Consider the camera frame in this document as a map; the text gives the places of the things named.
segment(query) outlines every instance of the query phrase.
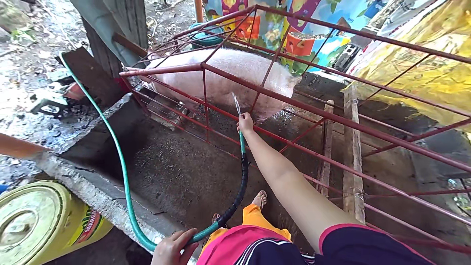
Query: pink shirt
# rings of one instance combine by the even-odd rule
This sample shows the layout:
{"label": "pink shirt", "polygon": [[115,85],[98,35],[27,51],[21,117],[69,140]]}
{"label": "pink shirt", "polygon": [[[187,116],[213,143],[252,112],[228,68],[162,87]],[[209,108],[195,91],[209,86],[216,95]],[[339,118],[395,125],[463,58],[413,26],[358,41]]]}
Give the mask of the pink shirt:
{"label": "pink shirt", "polygon": [[259,226],[239,225],[213,240],[203,251],[196,265],[235,264],[250,244],[262,238],[288,240]]}

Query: foot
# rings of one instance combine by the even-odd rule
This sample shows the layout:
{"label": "foot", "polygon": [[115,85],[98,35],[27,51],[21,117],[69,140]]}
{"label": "foot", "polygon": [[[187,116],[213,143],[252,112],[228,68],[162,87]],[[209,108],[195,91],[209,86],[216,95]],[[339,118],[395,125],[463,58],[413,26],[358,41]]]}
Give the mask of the foot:
{"label": "foot", "polygon": [[267,193],[264,190],[259,191],[257,196],[253,198],[252,204],[257,205],[260,207],[260,209],[263,209],[263,207],[267,204],[268,198],[267,198]]}

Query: red metal cage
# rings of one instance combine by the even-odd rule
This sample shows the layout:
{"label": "red metal cage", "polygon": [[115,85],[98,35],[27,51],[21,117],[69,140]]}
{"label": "red metal cage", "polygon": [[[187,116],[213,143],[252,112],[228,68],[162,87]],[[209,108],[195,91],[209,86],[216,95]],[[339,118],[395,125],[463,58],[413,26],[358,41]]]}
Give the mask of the red metal cage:
{"label": "red metal cage", "polygon": [[[381,85],[381,84],[378,84],[378,83],[374,83],[374,82],[371,82],[369,80],[365,80],[363,78],[359,78],[359,77],[356,77],[356,76],[352,76],[352,75],[348,75],[348,74],[345,74],[343,72],[340,72],[340,71],[337,71],[335,69],[332,69],[332,68],[329,68],[329,67],[325,67],[325,66],[320,66],[320,65],[317,65],[315,63],[313,63],[313,60],[316,56],[313,57],[313,60],[312,61],[305,61],[305,60],[302,60],[302,59],[299,59],[299,58],[296,58],[296,57],[293,57],[293,56],[290,56],[286,53],[283,53],[281,51],[281,47],[282,47],[282,44],[284,42],[284,40],[286,39],[287,37],[287,33],[289,32],[289,29],[286,30],[286,33],[284,34],[283,36],[283,40],[281,41],[281,44],[279,45],[279,48],[276,50],[276,51],[273,51],[273,50],[269,50],[269,49],[266,49],[266,48],[263,48],[263,47],[260,47],[260,46],[257,46],[255,44],[252,44],[251,43],[251,36],[249,36],[248,40],[241,40],[241,39],[238,39],[238,38],[234,38],[233,35],[234,35],[234,32],[237,30],[237,28],[244,22],[247,20],[247,18],[251,15],[253,15],[255,17],[255,14],[257,12],[257,10],[263,10],[263,11],[266,11],[266,12],[271,12],[271,13],[275,13],[275,14],[278,14],[278,15],[282,15],[282,16],[286,16],[286,17],[293,17],[293,18],[296,18],[296,19],[300,19],[300,20],[304,20],[304,21],[307,21],[308,23],[313,23],[313,24],[317,24],[317,25],[320,25],[320,26],[325,26],[325,27],[328,27],[330,29],[332,29],[329,33],[329,36],[333,33],[334,30],[340,30],[340,31],[345,31],[345,32],[348,32],[348,33],[353,33],[353,34],[356,34],[356,35],[359,35],[359,36],[363,36],[363,37],[366,37],[366,38],[369,38],[369,39],[372,39],[372,40],[377,40],[377,41],[383,41],[383,42],[387,42],[387,43],[390,43],[390,44],[394,44],[394,45],[398,45],[398,46],[401,46],[401,47],[405,47],[405,48],[409,48],[409,49],[412,49],[412,50],[416,50],[416,51],[421,51],[421,52],[424,52],[426,53],[427,55],[425,57],[423,57],[421,60],[419,60],[418,62],[416,62],[414,65],[412,65],[411,67],[409,67],[406,71],[402,72],[401,74],[399,74],[398,76],[396,76],[395,78],[393,78],[388,84],[386,85]],[[200,33],[200,32],[210,32],[210,30],[212,28],[216,28],[216,27],[223,27],[227,24],[230,24],[230,23],[236,23],[236,27],[234,29],[231,29],[231,30],[228,30],[228,31],[223,31],[223,33],[219,33],[219,34],[216,34],[216,36],[221,36],[221,37],[224,37],[224,41],[221,43],[221,44],[217,44],[217,45],[212,45],[212,46],[209,46],[209,47],[203,47],[201,46],[200,48],[196,48],[196,49],[193,49],[193,50],[185,50],[185,51],[182,51],[182,49],[184,47],[186,47],[187,45],[189,44],[193,44],[195,46],[198,46],[199,44],[196,43],[196,41],[199,41],[199,40],[202,40],[202,39],[205,39],[205,38],[209,38],[209,37],[213,37],[213,35],[210,35],[210,36],[207,36],[207,37],[204,37],[204,38],[200,38],[200,39],[196,39],[195,36],[196,34]],[[317,51],[316,55],[319,53],[319,51],[321,50],[321,48],[323,47],[323,45],[325,44],[325,42],[327,41],[328,38],[326,38],[326,40],[324,41],[324,43],[322,44],[322,46],[319,48],[319,50]],[[267,69],[265,75],[264,75],[264,79],[263,79],[263,82],[261,84],[253,84],[253,83],[250,83],[242,78],[239,78],[237,76],[234,76],[228,72],[225,72],[225,71],[222,71],[218,68],[215,68],[209,64],[207,64],[207,61],[209,60],[209,58],[219,49],[221,48],[226,42],[232,42],[232,43],[237,43],[239,45],[242,45],[246,48],[249,48],[249,49],[253,49],[253,50],[258,50],[258,51],[263,51],[267,54],[271,54],[273,55],[273,59],[271,61],[271,64],[270,64],[270,67]],[[247,87],[248,89],[251,89],[251,90],[254,90],[257,92],[257,97],[255,99],[255,101],[253,102],[252,104],[252,109],[253,107],[255,106],[255,103],[257,101],[257,98],[260,94],[264,94],[264,95],[267,95],[269,97],[273,97],[275,99],[278,99],[278,100],[281,100],[281,101],[284,101],[292,106],[295,106],[299,109],[302,109],[302,110],[305,110],[305,111],[308,111],[312,114],[315,114],[315,115],[318,115],[318,116],[321,116],[323,117],[322,119],[320,120],[313,120],[313,119],[310,119],[308,117],[305,117],[303,115],[299,115],[295,112],[292,112],[288,109],[283,109],[282,111],[286,112],[286,113],[289,113],[291,115],[295,115],[295,116],[298,116],[300,118],[303,118],[305,120],[308,120],[310,122],[313,123],[313,125],[308,128],[305,132],[303,132],[302,134],[300,134],[299,136],[297,136],[294,140],[292,141],[289,141],[283,137],[280,137],[272,132],[269,132],[263,128],[260,128],[258,126],[255,127],[255,130],[258,131],[259,133],[262,133],[266,136],[269,136],[269,137],[272,137],[278,141],[280,141],[281,143],[285,144],[286,146],[280,150],[280,152],[284,152],[286,150],[286,148],[288,147],[294,147],[294,148],[297,148],[309,155],[312,155],[314,156],[316,159],[320,159],[322,161],[325,161],[333,166],[336,166],[344,171],[347,171],[347,172],[350,172],[356,176],[359,176],[363,179],[366,179],[366,180],[369,180],[377,185],[380,185],[392,192],[394,192],[394,194],[379,194],[379,195],[363,195],[363,194],[360,194],[360,196],[362,197],[362,199],[372,199],[372,198],[377,198],[377,197],[391,197],[391,196],[403,196],[403,197],[406,197],[410,200],[413,200],[419,204],[422,204],[424,205],[425,207],[428,207],[428,208],[431,208],[433,210],[436,210],[438,212],[441,212],[455,220],[458,220],[466,225],[471,225],[471,221],[466,219],[466,218],[463,218],[455,213],[452,213],[446,209],[443,209],[437,205],[434,205],[428,201],[425,201],[419,197],[417,197],[417,195],[439,195],[439,194],[450,194],[450,193],[464,193],[464,192],[470,192],[471,189],[463,189],[463,190],[440,190],[440,191],[430,191],[430,192],[415,192],[415,193],[407,193],[407,192],[404,192],[400,189],[397,189],[396,187],[393,187],[387,183],[384,183],[374,177],[371,177],[365,173],[362,173],[362,172],[358,172],[338,161],[335,161],[329,157],[325,157],[315,151],[312,151],[300,144],[297,143],[297,141],[299,139],[301,139],[305,134],[307,134],[309,131],[311,131],[312,129],[314,129],[316,126],[319,126],[319,125],[322,125],[322,123],[326,120],[331,120],[335,123],[339,123],[339,124],[342,124],[346,127],[350,127],[354,130],[358,130],[360,132],[363,132],[363,133],[366,133],[366,134],[369,134],[373,137],[376,137],[378,139],[381,139],[381,140],[384,140],[384,141],[387,141],[390,143],[390,145],[387,145],[387,146],[374,146],[374,145],[371,145],[369,144],[372,148],[374,148],[373,151],[369,152],[369,153],[366,153],[363,155],[363,157],[367,157],[367,156],[370,156],[370,155],[373,155],[373,154],[377,154],[377,153],[380,153],[380,152],[383,152],[383,151],[386,151],[386,150],[389,150],[389,149],[392,149],[392,148],[395,148],[395,147],[403,147],[405,149],[408,149],[412,152],[416,152],[416,153],[419,153],[421,155],[424,155],[424,156],[427,156],[427,157],[430,157],[434,160],[437,160],[439,162],[442,162],[442,163],[445,163],[447,165],[450,165],[450,166],[453,166],[453,167],[456,167],[458,169],[461,169],[463,171],[466,171],[466,172],[469,172],[471,173],[471,166],[467,165],[467,164],[464,164],[460,161],[456,161],[456,160],[453,160],[451,158],[448,158],[448,157],[445,157],[439,153],[436,153],[436,152],[433,152],[429,149],[425,149],[417,144],[414,144],[413,142],[414,141],[417,141],[417,140],[420,140],[420,139],[423,139],[423,138],[426,138],[426,137],[429,137],[429,136],[433,136],[433,135],[436,135],[438,133],[442,133],[444,131],[447,131],[447,130],[451,130],[451,129],[454,129],[454,128],[457,128],[459,126],[463,126],[463,125],[466,125],[466,124],[469,124],[471,123],[471,114],[470,113],[467,113],[466,111],[463,111],[463,110],[460,110],[460,109],[455,109],[455,108],[451,108],[449,106],[445,106],[443,104],[439,104],[439,103],[434,103],[434,102],[431,102],[427,99],[423,99],[421,97],[418,97],[418,96],[415,96],[413,94],[408,94],[408,93],[405,93],[403,91],[400,91],[400,90],[396,90],[392,87],[389,87],[389,85],[394,82],[396,79],[398,79],[399,77],[401,77],[402,75],[404,75],[405,73],[407,73],[409,70],[411,70],[412,68],[416,67],[418,64],[420,64],[421,62],[423,62],[425,59],[427,59],[428,57],[430,56],[439,56],[439,57],[444,57],[444,58],[448,58],[448,59],[452,59],[452,60],[456,60],[456,61],[459,61],[459,62],[462,62],[462,63],[466,63],[466,64],[471,64],[471,59],[470,58],[465,58],[465,57],[461,57],[461,56],[458,56],[458,55],[453,55],[453,54],[449,54],[449,53],[445,53],[445,52],[442,52],[442,51],[437,51],[437,50],[432,50],[432,49],[428,49],[428,48],[425,48],[425,47],[421,47],[421,46],[417,46],[417,45],[413,45],[413,44],[410,44],[410,43],[405,43],[405,42],[401,42],[401,41],[397,41],[397,40],[392,40],[392,39],[388,39],[388,38],[385,38],[385,37],[381,37],[381,36],[376,36],[376,35],[373,35],[373,34],[369,34],[369,33],[366,33],[366,32],[361,32],[361,31],[357,31],[357,30],[353,30],[353,29],[350,29],[350,28],[346,28],[346,27],[343,27],[343,26],[340,26],[340,25],[335,25],[335,24],[331,24],[331,23],[327,23],[327,22],[324,22],[324,21],[320,21],[320,20],[316,20],[316,19],[312,19],[312,18],[306,18],[306,17],[302,17],[302,16],[298,16],[298,15],[295,15],[295,14],[291,14],[291,13],[287,13],[287,12],[284,12],[284,11],[280,11],[280,10],[276,10],[276,9],[273,9],[273,8],[269,8],[269,7],[264,7],[264,6],[259,6],[259,5],[255,5],[255,6],[251,6],[251,7],[248,7],[247,9],[245,10],[241,10],[241,11],[237,11],[235,13],[232,13],[230,15],[227,15],[227,16],[224,16],[224,17],[220,17],[218,19],[214,19],[212,21],[209,21],[203,25],[200,25],[200,26],[197,26],[197,27],[194,27],[192,29],[189,29],[189,30],[186,30],[186,31],[183,31],[181,33],[178,33],[176,35],[174,35],[170,40],[166,41],[165,43],[161,44],[160,46],[158,46],[152,53],[169,53],[168,55],[165,55],[165,56],[161,56],[159,58],[164,58],[167,59],[173,55],[177,55],[177,54],[182,54],[182,53],[186,53],[186,52],[190,52],[190,51],[194,51],[194,50],[203,50],[203,49],[208,49],[208,48],[215,48],[214,52],[206,59],[204,60],[203,62],[201,63],[196,63],[196,64],[190,64],[190,65],[184,65],[184,66],[175,66],[175,67],[160,67],[160,68],[153,68],[153,69],[145,69],[145,70],[134,70],[134,71],[127,71],[127,72],[123,72],[123,73],[120,73],[121,77],[123,78],[123,80],[125,81],[125,83],[127,84],[128,88],[133,92],[133,94],[135,95],[136,99],[138,100],[138,102],[141,104],[141,106],[144,108],[144,110],[146,110],[146,112],[148,114],[150,113],[153,113],[157,116],[159,116],[160,118],[164,119],[165,121],[173,124],[175,127],[183,130],[183,131],[186,131],[198,138],[200,138],[201,140],[207,142],[208,144],[212,144],[211,141],[210,141],[210,138],[209,138],[209,133],[214,133],[216,135],[219,135],[221,137],[223,137],[224,139],[227,139],[228,141],[231,141],[235,144],[239,144],[239,142],[231,137],[228,137],[218,131],[216,131],[215,129],[211,128],[209,126],[209,123],[208,123],[208,115],[209,115],[209,109],[212,109],[213,111],[216,111],[230,119],[233,119],[233,120],[238,120],[238,117],[236,117],[235,115],[232,115],[231,113],[228,113],[212,104],[210,104],[207,99],[206,99],[206,83],[205,83],[205,73],[206,71],[210,71],[210,72],[213,72],[217,75],[220,75],[220,76],[223,76],[227,79],[230,79],[234,82],[237,82],[239,84],[242,84],[244,85],[245,87]],[[148,59],[147,57],[144,57],[140,62],[146,62],[146,61],[150,61],[150,59]],[[406,97],[406,98],[410,98],[410,99],[414,99],[414,100],[417,100],[419,102],[422,102],[422,103],[426,103],[426,104],[429,104],[435,108],[440,108],[440,109],[444,109],[444,110],[447,110],[447,111],[451,111],[455,114],[459,114],[459,115],[462,115],[463,116],[463,120],[460,121],[460,122],[457,122],[457,123],[454,123],[454,124],[451,124],[451,125],[447,125],[447,126],[443,126],[439,129],[436,129],[436,130],[433,130],[433,131],[429,131],[429,132],[426,132],[426,133],[422,133],[422,134],[413,134],[411,132],[407,132],[405,130],[402,130],[400,128],[396,128],[390,124],[386,124],[384,122],[381,122],[381,121],[378,121],[378,120],[375,120],[371,117],[368,117],[368,116],[365,116],[365,115],[362,115],[360,114],[359,115],[359,118],[361,119],[365,119],[369,122],[372,122],[372,123],[376,123],[380,126],[385,126],[387,127],[388,129],[392,129],[392,130],[395,130],[397,132],[400,132],[402,134],[404,134],[407,138],[404,140],[404,139],[400,139],[398,137],[395,137],[393,135],[390,135],[390,134],[387,134],[385,132],[380,132],[376,129],[373,129],[371,127],[368,127],[364,124],[360,124],[360,123],[357,123],[355,121],[352,121],[351,119],[347,119],[347,118],[344,118],[342,116],[338,116],[338,115],[335,115],[333,114],[332,112],[328,112],[328,111],[324,111],[322,109],[319,109],[319,108],[316,108],[314,106],[311,106],[309,104],[306,104],[306,103],[303,103],[303,102],[300,102],[298,100],[295,100],[295,99],[292,99],[292,98],[288,98],[288,97],[285,97],[285,96],[282,96],[280,94],[277,94],[273,91],[269,91],[267,89],[264,88],[264,84],[265,84],[265,81],[268,77],[268,74],[271,70],[271,67],[272,65],[277,61],[277,59],[279,57],[284,57],[284,58],[287,58],[287,59],[291,59],[291,60],[294,60],[294,61],[297,61],[297,62],[301,62],[303,64],[306,64],[308,66],[313,66],[313,67],[317,67],[317,68],[320,68],[322,70],[325,70],[326,72],[328,73],[332,73],[332,74],[336,74],[336,75],[340,75],[340,76],[343,76],[343,77],[347,77],[351,80],[355,80],[355,81],[358,81],[358,82],[362,82],[362,83],[365,83],[367,85],[370,85],[370,86],[373,86],[373,87],[376,87],[378,90],[376,92],[374,92],[372,95],[370,95],[369,97],[366,98],[366,100],[370,99],[372,96],[374,96],[375,94],[379,93],[380,91],[389,91],[391,93],[395,93],[395,94],[398,94],[402,97]],[[179,90],[179,88],[176,88],[176,87],[172,87],[166,83],[163,83],[162,81],[160,80],[157,80],[155,79],[154,77],[152,77],[151,75],[154,75],[154,74],[165,74],[165,73],[177,73],[177,72],[190,72],[190,71],[201,71],[202,72],[202,75],[203,75],[203,86],[204,86],[204,100],[201,100],[201,99],[198,99],[198,98],[195,98],[181,90]],[[138,83],[134,84],[134,85],[131,85],[130,81],[127,79],[127,77],[131,77],[131,76],[137,76],[137,75],[145,75],[147,76],[149,79],[151,79],[152,81],[154,82],[157,82],[159,83],[160,85],[164,86],[164,87],[167,87],[168,89],[170,90],[173,90],[175,91],[176,93],[179,93],[185,97],[188,97],[200,104],[202,104],[204,106],[204,118],[205,118],[205,122],[201,122],[201,121],[198,121],[197,119],[195,119],[194,117],[190,117],[189,115],[186,115],[185,113],[182,113],[181,111],[175,109],[175,108],[171,108],[165,104],[162,104],[156,100],[154,100],[153,97],[151,96],[148,96],[146,93],[143,93],[143,91],[140,91],[138,89],[136,89],[136,86],[138,85]],[[327,101],[324,101],[322,99],[318,99],[318,98],[315,98],[311,95],[308,95],[308,94],[305,94],[301,91],[295,91],[295,93],[298,93],[300,95],[303,95],[305,97],[308,97],[310,99],[313,99],[313,100],[316,100],[316,101],[319,101],[319,102],[322,102],[324,104],[327,104],[327,105],[331,105],[332,107],[334,108],[340,108],[340,109],[343,109],[342,107],[338,106],[338,105],[335,105],[335,104],[332,104],[332,103],[329,103]],[[198,126],[200,126],[201,128],[203,128],[205,131],[206,131],[206,134],[204,137],[201,137],[201,136],[198,136],[198,135],[195,135],[193,132],[189,131],[188,129],[186,129],[184,127],[183,124],[177,124],[173,121],[171,121],[168,117],[166,117],[166,115],[162,115],[162,114],[159,114],[158,113],[158,109],[156,110],[155,108],[152,108],[152,107],[149,107],[150,106],[150,102],[153,102],[155,104],[158,104],[159,106],[162,106],[163,108],[169,110],[169,111],[172,111],[176,114],[178,114],[179,116],[183,117],[184,119],[192,122],[193,124],[196,124]],[[231,155],[232,157],[235,157],[235,158],[238,158],[236,155],[234,154],[231,154],[225,150],[223,150],[224,152],[228,153],[229,155]],[[318,179],[314,178],[314,177],[311,177],[311,176],[308,176],[308,175],[305,175],[306,179],[308,179],[309,181],[312,181],[322,187],[326,187],[328,188],[329,190],[331,190],[332,192],[334,193],[338,193],[339,195],[342,196],[342,191],[340,190],[337,190],[333,187],[330,187],[328,184],[326,183],[323,183],[321,181],[319,181]],[[471,254],[471,248],[470,247],[465,247],[465,246],[459,246],[459,245],[453,245],[453,244],[450,244],[450,243],[447,243],[439,238],[437,238],[436,236],[434,235],[431,235],[417,227],[414,227],[394,216],[391,216],[367,203],[365,203],[365,208],[367,209],[370,209],[376,213],[379,213],[380,215],[383,215],[387,218],[390,218],[396,222],[399,222],[400,224],[410,228],[410,229],[413,229],[415,230],[416,232],[419,232],[420,234],[424,235],[425,237],[429,238],[430,240],[422,240],[422,239],[416,239],[416,238],[408,238],[408,237],[404,237],[404,236],[398,236],[398,235],[392,235],[393,237],[396,237],[398,240],[400,241],[403,241],[403,242],[408,242],[408,243],[413,243],[413,244],[417,244],[417,245],[424,245],[424,246],[432,246],[432,247],[437,247],[437,248],[442,248],[442,249],[448,249],[448,250],[452,250],[452,251],[456,251],[456,252],[461,252],[461,253],[468,253],[468,254]],[[372,224],[369,224],[369,223],[366,223],[367,225],[369,225],[370,227],[373,227],[375,229],[379,229],[378,227],[372,225]]]}

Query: white pig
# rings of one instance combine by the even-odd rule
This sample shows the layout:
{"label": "white pig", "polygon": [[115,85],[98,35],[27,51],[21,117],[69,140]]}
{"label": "white pig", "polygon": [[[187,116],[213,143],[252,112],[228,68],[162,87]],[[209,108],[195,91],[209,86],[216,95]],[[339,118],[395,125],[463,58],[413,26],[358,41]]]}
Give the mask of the white pig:
{"label": "white pig", "polygon": [[[213,51],[214,49],[197,50],[171,56],[161,63],[158,68],[200,63]],[[162,60],[163,59],[161,58],[151,61],[146,69],[155,68],[155,66]],[[245,79],[253,84],[260,85],[268,67],[270,66],[270,62],[271,60],[267,58],[249,52],[219,49],[208,60],[207,64]],[[159,74],[153,75],[153,77],[189,95],[204,100],[203,74],[201,71]],[[151,83],[151,86],[157,92],[176,101],[183,102],[185,107],[188,109],[192,111],[198,109],[199,103],[156,82],[152,82],[145,76],[140,76],[140,78],[145,82]],[[300,81],[300,76],[294,77],[279,63],[274,63],[264,87],[290,98],[293,94],[294,86]],[[232,92],[237,96],[240,107],[245,110],[250,109],[257,95],[257,92],[254,90],[213,72],[206,71],[206,95],[207,100],[211,104],[232,107],[233,110],[235,110]],[[252,117],[255,122],[261,123],[280,111],[286,105],[287,103],[268,97],[264,94],[260,94],[253,109]]]}

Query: green garden hose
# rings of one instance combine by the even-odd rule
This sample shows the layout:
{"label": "green garden hose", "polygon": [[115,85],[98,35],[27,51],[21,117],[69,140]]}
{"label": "green garden hose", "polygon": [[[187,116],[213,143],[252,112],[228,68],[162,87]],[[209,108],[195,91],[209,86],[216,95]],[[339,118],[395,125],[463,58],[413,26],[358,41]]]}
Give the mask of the green garden hose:
{"label": "green garden hose", "polygon": [[[129,214],[129,219],[130,219],[130,222],[131,222],[132,229],[133,229],[134,233],[136,234],[136,237],[138,238],[139,242],[146,249],[153,252],[154,249],[155,249],[156,244],[154,242],[152,242],[152,240],[150,240],[142,232],[141,228],[139,227],[138,221],[136,219],[136,214],[134,213],[134,207],[132,205],[132,200],[131,200],[131,193],[130,193],[130,190],[129,190],[128,171],[126,169],[126,163],[124,162],[124,156],[122,154],[121,146],[119,145],[118,138],[116,137],[116,134],[114,133],[113,129],[111,128],[111,125],[109,124],[109,122],[106,119],[103,112],[98,107],[97,103],[93,100],[93,98],[87,92],[85,87],[78,80],[78,78],[73,74],[72,70],[70,69],[70,67],[65,62],[64,58],[62,57],[62,52],[59,54],[59,57],[62,61],[62,64],[69,71],[72,78],[80,86],[83,93],[87,96],[87,98],[90,100],[90,102],[95,107],[97,112],[100,114],[100,117],[103,119],[103,122],[106,124],[108,130],[110,131],[111,137],[113,138],[114,144],[116,146],[116,150],[118,151],[118,156],[119,156],[119,160],[120,160],[120,163],[121,163],[122,176],[123,176],[123,182],[124,182],[124,194],[126,196],[126,206],[128,208],[128,214]],[[249,163],[248,163],[248,160],[247,160],[247,155],[245,153],[244,137],[242,136],[241,132],[239,133],[239,137],[240,137],[241,152],[242,152],[242,183],[241,183],[241,187],[239,188],[239,192],[237,194],[237,197],[236,197],[234,203],[232,204],[232,206],[228,210],[226,210],[225,213],[220,218],[218,218],[217,222],[213,223],[208,228],[206,228],[203,231],[201,231],[201,232],[197,233],[196,235],[194,235],[192,237],[192,239],[190,239],[188,244],[198,242],[198,241],[202,240],[204,237],[206,237],[207,235],[209,235],[209,234],[213,233],[214,231],[216,231],[218,228],[224,226],[226,224],[227,220],[229,220],[231,218],[231,216],[234,214],[234,212],[237,209],[237,206],[240,205],[240,203],[242,202],[242,199],[244,198],[245,188],[247,187],[247,181],[248,181]]]}

